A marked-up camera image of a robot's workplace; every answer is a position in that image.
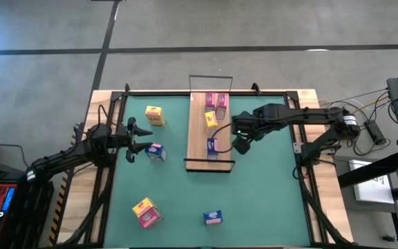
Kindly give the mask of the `white board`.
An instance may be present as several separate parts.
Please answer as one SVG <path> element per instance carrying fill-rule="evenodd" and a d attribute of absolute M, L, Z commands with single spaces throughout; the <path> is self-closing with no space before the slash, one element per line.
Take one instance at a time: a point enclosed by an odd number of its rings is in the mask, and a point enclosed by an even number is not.
<path fill-rule="evenodd" d="M 357 201 L 393 204 L 392 189 L 388 175 L 353 185 Z"/>

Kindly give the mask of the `black power adapter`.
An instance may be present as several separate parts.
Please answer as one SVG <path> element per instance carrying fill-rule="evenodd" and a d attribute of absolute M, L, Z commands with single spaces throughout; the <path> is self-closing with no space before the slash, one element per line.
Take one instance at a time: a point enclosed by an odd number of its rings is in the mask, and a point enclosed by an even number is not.
<path fill-rule="evenodd" d="M 386 144 L 386 138 L 384 137 L 378 124 L 374 120 L 365 121 L 364 127 L 366 128 L 375 145 Z"/>

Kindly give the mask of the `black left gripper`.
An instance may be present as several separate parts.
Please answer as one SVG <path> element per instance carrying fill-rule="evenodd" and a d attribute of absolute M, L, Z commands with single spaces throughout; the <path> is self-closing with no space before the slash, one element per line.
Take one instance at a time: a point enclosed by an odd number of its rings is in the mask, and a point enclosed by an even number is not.
<path fill-rule="evenodd" d="M 137 143 L 134 136 L 149 136 L 152 134 L 152 131 L 139 128 L 136 125 L 136 119 L 131 117 L 126 124 L 118 124 L 116 126 L 116 132 L 112 138 L 113 146 L 117 148 L 126 147 L 126 159 L 129 163 L 134 163 L 135 154 L 153 144 L 152 142 Z"/>

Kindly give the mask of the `black table frame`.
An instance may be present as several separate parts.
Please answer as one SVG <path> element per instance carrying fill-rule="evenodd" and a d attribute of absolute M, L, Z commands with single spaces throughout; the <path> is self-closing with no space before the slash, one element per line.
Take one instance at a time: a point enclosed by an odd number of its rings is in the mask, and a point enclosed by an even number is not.
<path fill-rule="evenodd" d="M 198 95 L 199 93 L 205 92 L 229 92 L 229 93 L 247 93 L 248 95 L 256 95 L 254 89 L 234 89 L 234 90 L 130 90 L 130 94 L 134 95 L 150 95 L 156 96 L 187 96 L 190 97 L 191 93 Z M 317 98 L 315 89 L 261 89 L 262 94 L 273 94 L 273 93 L 286 93 L 285 99 L 288 100 L 288 104 L 291 107 L 319 107 L 319 101 Z M 125 90 L 95 90 L 91 94 L 88 114 L 85 120 L 84 129 L 88 129 L 88 126 L 95 125 L 97 122 L 97 107 L 102 104 L 104 107 L 110 108 L 112 104 L 111 99 L 115 98 L 116 93 L 125 92 Z M 122 97 L 114 100 L 113 117 L 114 123 L 119 122 L 120 116 L 125 112 L 120 111 L 120 104 L 122 103 Z M 305 125 L 302 128 L 293 126 L 293 132 L 296 134 L 295 138 L 299 142 L 304 140 L 313 141 L 325 131 L 321 125 Z M 337 180 L 337 173 L 333 163 L 333 159 L 330 156 L 322 155 L 322 159 L 328 161 L 328 163 L 321 162 L 320 165 L 310 170 L 310 173 L 305 178 L 305 184 L 309 191 L 312 192 L 314 198 L 318 194 L 318 201 L 321 209 L 325 215 L 329 218 L 333 226 L 339 231 L 339 233 L 346 238 L 348 241 L 353 241 L 352 231 L 350 222 L 348 221 L 345 204 L 341 196 L 341 188 Z M 75 169 L 64 172 L 61 180 L 61 187 L 59 189 L 59 197 L 55 206 L 55 214 L 53 216 L 53 222 L 50 227 L 48 239 L 46 241 L 46 247 L 51 248 L 56 246 L 58 243 L 63 243 L 69 239 L 70 236 L 75 232 L 76 228 L 82 223 L 84 217 L 88 214 L 92 202 L 92 199 L 96 199 L 102 190 L 106 186 L 108 176 L 110 173 L 109 168 L 98 168 L 94 165 L 81 165 Z M 106 218 L 105 214 L 102 216 L 104 206 L 99 208 L 98 213 L 91 224 L 91 228 L 88 229 L 90 236 L 88 236 L 88 242 L 84 242 L 85 235 L 77 246 L 83 244 L 96 244 L 96 248 L 102 246 L 101 235 L 101 221 Z M 334 239 L 328 235 L 326 230 L 324 234 L 327 239 L 323 239 L 322 225 L 316 218 L 314 210 L 308 206 L 310 211 L 310 232 L 313 232 L 314 239 L 316 242 L 322 242 L 323 240 L 329 243 L 334 243 Z"/>

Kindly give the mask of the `magenta Raisin Bran cereal box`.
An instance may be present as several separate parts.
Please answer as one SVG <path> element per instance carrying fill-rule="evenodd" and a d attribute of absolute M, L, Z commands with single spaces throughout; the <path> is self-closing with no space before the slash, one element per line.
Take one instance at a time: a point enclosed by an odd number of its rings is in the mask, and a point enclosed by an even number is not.
<path fill-rule="evenodd" d="M 149 230 L 161 220 L 163 220 L 163 216 L 159 210 L 152 207 L 138 218 L 138 223 L 145 230 Z"/>
<path fill-rule="evenodd" d="M 219 93 L 216 101 L 216 117 L 218 120 L 225 118 L 229 104 L 229 95 L 227 93 Z"/>
<path fill-rule="evenodd" d="M 205 93 L 205 112 L 215 111 L 216 109 L 216 93 Z"/>

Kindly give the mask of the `blue Frosted Flakes cereal box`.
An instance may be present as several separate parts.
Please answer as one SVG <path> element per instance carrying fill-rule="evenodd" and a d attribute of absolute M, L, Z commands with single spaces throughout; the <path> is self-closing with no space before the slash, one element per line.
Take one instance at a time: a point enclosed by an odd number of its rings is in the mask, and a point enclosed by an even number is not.
<path fill-rule="evenodd" d="M 218 139 L 208 138 L 207 139 L 207 159 L 217 160 L 218 159 Z"/>
<path fill-rule="evenodd" d="M 164 162 L 167 158 L 167 152 L 165 148 L 159 144 L 152 144 L 148 146 L 144 152 L 151 160 Z"/>
<path fill-rule="evenodd" d="M 202 214 L 202 217 L 203 217 L 203 221 L 204 221 L 205 225 L 212 225 L 212 224 L 217 224 L 217 223 L 223 222 L 221 210 L 204 212 Z"/>

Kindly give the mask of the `black diagonal bar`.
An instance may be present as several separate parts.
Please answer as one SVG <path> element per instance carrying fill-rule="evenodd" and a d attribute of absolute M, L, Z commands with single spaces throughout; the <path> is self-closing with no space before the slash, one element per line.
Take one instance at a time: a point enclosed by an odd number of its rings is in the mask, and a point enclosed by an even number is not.
<path fill-rule="evenodd" d="M 398 152 L 338 177 L 341 188 L 363 183 L 390 173 L 398 173 Z"/>

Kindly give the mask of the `black plastic crate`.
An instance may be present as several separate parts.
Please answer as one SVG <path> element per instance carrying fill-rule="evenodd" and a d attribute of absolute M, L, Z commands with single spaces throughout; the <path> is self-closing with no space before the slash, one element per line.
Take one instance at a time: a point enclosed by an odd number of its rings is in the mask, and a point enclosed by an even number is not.
<path fill-rule="evenodd" d="M 3 216 L 0 249 L 37 249 L 55 188 L 50 181 L 12 181 L 15 192 Z"/>

